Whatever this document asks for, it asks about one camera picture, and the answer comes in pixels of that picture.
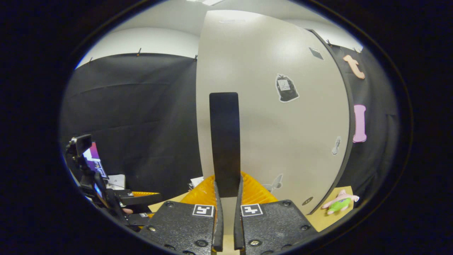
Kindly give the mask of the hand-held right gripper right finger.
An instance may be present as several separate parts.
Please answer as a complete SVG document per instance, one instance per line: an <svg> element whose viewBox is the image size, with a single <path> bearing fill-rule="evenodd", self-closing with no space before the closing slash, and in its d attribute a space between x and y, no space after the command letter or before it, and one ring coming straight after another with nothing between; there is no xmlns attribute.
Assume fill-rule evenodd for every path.
<svg viewBox="0 0 453 255"><path fill-rule="evenodd" d="M291 200L277 200L242 172L234 219L234 248L240 253L285 253L311 242L315 227Z"/></svg>

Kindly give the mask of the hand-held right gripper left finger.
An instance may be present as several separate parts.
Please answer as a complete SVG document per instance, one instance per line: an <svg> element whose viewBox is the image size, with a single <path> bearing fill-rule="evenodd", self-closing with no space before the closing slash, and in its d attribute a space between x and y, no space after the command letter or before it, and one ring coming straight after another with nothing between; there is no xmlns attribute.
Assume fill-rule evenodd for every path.
<svg viewBox="0 0 453 255"><path fill-rule="evenodd" d="M214 176L205 178L179 202L165 201L139 235L176 254L216 254L223 250L224 221Z"/></svg>

